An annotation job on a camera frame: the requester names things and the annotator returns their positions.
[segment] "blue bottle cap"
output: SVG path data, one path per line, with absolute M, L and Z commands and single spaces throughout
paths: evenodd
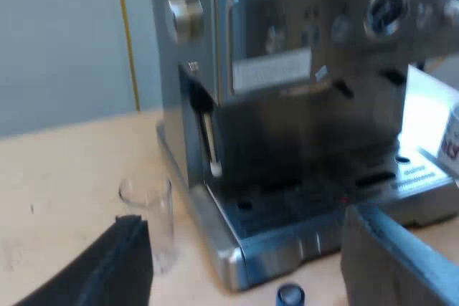
M 304 306 L 304 291 L 293 283 L 280 286 L 275 304 L 276 306 Z

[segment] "wall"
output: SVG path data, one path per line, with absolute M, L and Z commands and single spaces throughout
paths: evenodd
M 459 55 L 452 55 L 446 58 L 430 74 L 446 84 L 459 89 Z
M 142 106 L 156 107 L 151 2 L 127 1 Z M 135 111 L 119 0 L 0 6 L 0 136 Z
M 151 0 L 126 0 L 141 109 L 161 107 L 158 45 Z

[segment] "countertop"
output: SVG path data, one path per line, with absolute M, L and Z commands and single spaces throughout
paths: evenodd
M 459 100 L 452 88 L 410 70 L 402 137 L 435 154 Z M 167 174 L 155 123 L 161 112 L 132 114 L 0 140 L 0 305 L 19 301 L 89 246 L 124 208 L 122 178 L 139 168 Z M 153 279 L 150 305 L 274 305 L 277 288 L 296 282 L 307 305 L 347 305 L 339 254 L 246 292 L 228 292 L 174 191 L 178 259 Z M 459 218 L 414 229 L 459 264 Z

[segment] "clear drinking glass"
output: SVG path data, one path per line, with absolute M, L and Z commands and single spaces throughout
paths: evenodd
M 127 214 L 140 215 L 148 222 L 154 272 L 167 272 L 176 260 L 170 180 L 138 172 L 121 181 L 119 195 Z

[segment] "stainless steel espresso machine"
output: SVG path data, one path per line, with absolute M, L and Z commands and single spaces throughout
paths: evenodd
M 339 249 L 347 204 L 376 203 L 402 224 L 458 212 L 453 178 L 397 136 L 408 64 L 459 50 L 459 0 L 153 9 L 158 137 L 227 288 Z

